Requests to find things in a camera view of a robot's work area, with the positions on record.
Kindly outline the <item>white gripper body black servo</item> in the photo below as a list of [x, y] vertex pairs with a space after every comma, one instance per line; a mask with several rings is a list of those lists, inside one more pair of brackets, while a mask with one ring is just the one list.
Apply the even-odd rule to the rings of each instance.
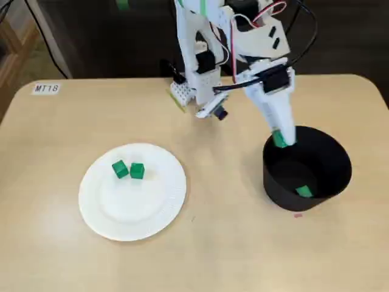
[[292, 69], [288, 58], [263, 58], [248, 64], [236, 77], [236, 85], [248, 96], [265, 96], [288, 89], [292, 85]]

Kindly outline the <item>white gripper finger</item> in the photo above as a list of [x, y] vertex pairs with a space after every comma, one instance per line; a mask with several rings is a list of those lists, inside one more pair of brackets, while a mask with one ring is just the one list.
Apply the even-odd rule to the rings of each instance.
[[259, 108], [269, 128], [279, 130], [286, 145], [296, 142], [296, 130], [288, 93], [265, 94], [261, 90], [245, 90], [248, 98]]

